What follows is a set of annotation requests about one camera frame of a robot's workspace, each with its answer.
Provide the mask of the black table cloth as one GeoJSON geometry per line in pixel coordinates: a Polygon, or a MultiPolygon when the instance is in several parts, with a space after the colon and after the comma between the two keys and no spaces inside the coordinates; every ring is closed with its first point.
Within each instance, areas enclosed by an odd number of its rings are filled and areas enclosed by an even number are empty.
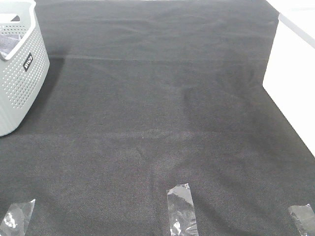
{"type": "Polygon", "coordinates": [[[202,236],[296,236],[315,159],[262,87],[278,24],[264,0],[39,0],[49,55],[0,140],[0,214],[30,236],[167,236],[188,183],[202,236]]]}

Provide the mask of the middle clear tape strip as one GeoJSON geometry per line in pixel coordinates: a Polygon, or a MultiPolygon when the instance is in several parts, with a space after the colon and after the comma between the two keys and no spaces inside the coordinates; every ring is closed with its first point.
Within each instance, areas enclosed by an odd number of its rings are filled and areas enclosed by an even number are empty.
{"type": "Polygon", "coordinates": [[[167,190],[171,236],[198,236],[193,200],[188,183],[167,190]]]}

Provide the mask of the grey-blue towel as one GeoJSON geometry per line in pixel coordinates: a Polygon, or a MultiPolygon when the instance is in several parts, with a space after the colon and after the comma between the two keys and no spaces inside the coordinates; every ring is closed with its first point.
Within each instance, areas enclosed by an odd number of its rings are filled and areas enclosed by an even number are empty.
{"type": "Polygon", "coordinates": [[[19,34],[0,35],[0,54],[5,58],[22,39],[19,34]]]}

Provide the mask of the white storage box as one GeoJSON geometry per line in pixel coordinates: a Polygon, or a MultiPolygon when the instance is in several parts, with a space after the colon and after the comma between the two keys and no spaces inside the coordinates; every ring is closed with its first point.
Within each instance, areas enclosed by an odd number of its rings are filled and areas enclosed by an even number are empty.
{"type": "Polygon", "coordinates": [[[279,14],[263,88],[315,152],[315,9],[279,14]]]}

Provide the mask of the grey perforated plastic basket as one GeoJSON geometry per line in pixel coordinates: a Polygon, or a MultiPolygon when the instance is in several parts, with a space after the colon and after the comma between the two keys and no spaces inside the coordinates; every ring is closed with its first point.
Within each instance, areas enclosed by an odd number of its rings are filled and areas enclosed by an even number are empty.
{"type": "Polygon", "coordinates": [[[34,103],[50,62],[33,0],[0,2],[0,34],[22,39],[3,58],[0,55],[0,135],[18,128],[34,103]]]}

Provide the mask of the right clear tape strip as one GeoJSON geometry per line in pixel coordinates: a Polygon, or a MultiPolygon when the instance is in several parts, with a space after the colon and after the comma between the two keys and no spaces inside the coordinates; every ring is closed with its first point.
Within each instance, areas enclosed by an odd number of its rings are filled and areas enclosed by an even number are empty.
{"type": "Polygon", "coordinates": [[[310,204],[290,206],[288,212],[301,236],[315,236],[315,213],[310,204]]]}

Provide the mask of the clear tape strip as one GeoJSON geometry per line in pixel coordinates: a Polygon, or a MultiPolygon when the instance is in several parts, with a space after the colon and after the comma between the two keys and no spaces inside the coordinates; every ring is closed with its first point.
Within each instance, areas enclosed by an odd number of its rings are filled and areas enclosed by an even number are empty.
{"type": "Polygon", "coordinates": [[[1,236],[25,236],[35,205],[35,199],[10,205],[0,224],[1,236]]]}
{"type": "Polygon", "coordinates": [[[315,236],[315,213],[310,204],[290,206],[288,212],[301,236],[315,236]]]}
{"type": "Polygon", "coordinates": [[[188,183],[167,190],[171,236],[198,236],[193,200],[188,183]]]}

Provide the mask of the left clear tape strip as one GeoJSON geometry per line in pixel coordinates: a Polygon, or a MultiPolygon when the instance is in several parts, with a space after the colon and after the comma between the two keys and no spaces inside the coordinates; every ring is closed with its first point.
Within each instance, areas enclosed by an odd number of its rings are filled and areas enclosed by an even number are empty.
{"type": "Polygon", "coordinates": [[[10,205],[0,224],[1,236],[25,236],[35,205],[35,199],[10,205]]]}

